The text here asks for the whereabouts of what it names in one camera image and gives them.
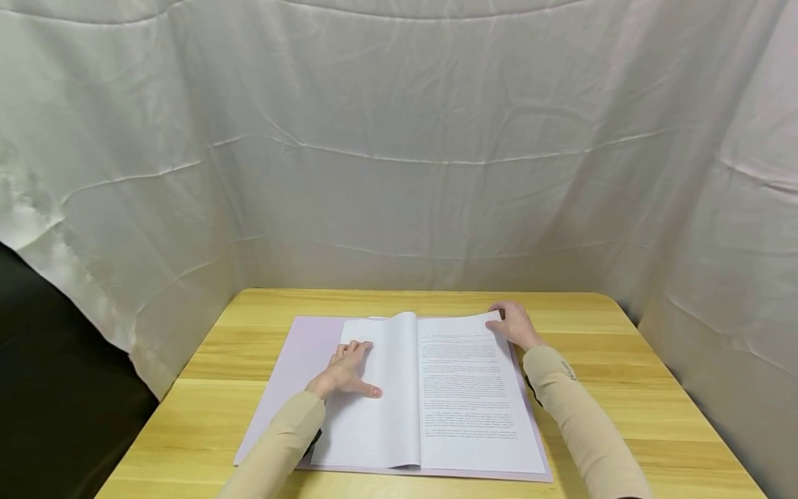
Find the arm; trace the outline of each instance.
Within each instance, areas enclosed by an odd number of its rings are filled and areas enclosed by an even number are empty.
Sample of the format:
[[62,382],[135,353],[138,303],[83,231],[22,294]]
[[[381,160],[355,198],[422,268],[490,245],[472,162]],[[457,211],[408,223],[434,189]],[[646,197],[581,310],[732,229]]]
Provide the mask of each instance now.
[[505,320],[486,326],[527,352],[523,368],[535,396],[557,421],[591,499],[651,499],[646,477],[612,421],[565,359],[538,336],[523,307],[499,302],[492,310],[501,310]]
[[330,364],[288,399],[222,488],[218,499],[271,499],[277,496],[324,421],[324,400],[336,390],[380,398],[382,391],[363,382],[358,371],[371,342],[338,345]]

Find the lilac folder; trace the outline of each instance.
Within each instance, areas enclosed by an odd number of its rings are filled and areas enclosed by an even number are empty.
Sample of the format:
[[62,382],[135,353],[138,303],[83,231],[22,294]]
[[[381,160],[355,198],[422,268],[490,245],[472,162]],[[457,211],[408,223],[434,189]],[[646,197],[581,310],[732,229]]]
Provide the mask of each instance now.
[[[347,317],[296,317],[285,343],[282,345],[280,356],[277,358],[275,368],[263,391],[263,395],[255,409],[247,433],[241,442],[238,453],[235,455],[234,465],[239,465],[247,456],[252,446],[269,422],[277,414],[280,407],[294,394],[305,389],[307,383],[320,373],[330,361],[330,356],[338,346],[341,332]],[[379,473],[396,475],[426,475],[439,477],[470,477],[470,478],[495,478],[499,480],[517,481],[546,481],[552,482],[551,468],[548,457],[543,450],[540,432],[532,414],[529,398],[526,396],[526,387],[518,369],[518,362],[514,348],[510,349],[513,363],[518,374],[518,389],[527,405],[529,421],[535,433],[538,451],[543,460],[544,473],[503,473],[495,471],[474,471],[465,469],[424,469],[418,467],[401,468],[352,468],[345,466],[311,465],[310,455],[305,456],[298,469],[323,469],[328,471],[349,471],[355,473]]]

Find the open document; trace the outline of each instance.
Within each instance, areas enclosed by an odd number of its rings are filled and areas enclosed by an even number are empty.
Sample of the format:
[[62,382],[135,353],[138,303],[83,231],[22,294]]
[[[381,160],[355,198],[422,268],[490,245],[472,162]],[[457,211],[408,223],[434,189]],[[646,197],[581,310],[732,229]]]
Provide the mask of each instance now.
[[330,396],[311,463],[543,473],[511,347],[488,320],[499,312],[347,320],[340,343],[373,342],[363,380],[383,396]]

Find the white cloth backdrop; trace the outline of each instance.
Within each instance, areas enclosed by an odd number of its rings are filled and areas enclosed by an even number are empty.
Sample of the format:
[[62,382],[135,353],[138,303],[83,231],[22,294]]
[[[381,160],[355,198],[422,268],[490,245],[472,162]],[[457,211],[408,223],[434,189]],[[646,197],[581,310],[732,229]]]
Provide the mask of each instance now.
[[0,0],[0,239],[162,396],[245,287],[597,291],[798,497],[798,1]]

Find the beige shirt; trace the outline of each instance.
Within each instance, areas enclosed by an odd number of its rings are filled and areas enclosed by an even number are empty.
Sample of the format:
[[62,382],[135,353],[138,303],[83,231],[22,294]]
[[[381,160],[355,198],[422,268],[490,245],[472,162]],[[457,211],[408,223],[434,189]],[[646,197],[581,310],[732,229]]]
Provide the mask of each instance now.
[[[551,347],[535,347],[523,369],[543,408],[557,421],[591,499],[653,497],[634,456],[602,408]],[[271,499],[302,459],[324,420],[324,402],[302,392],[290,398],[235,471],[220,499]]]

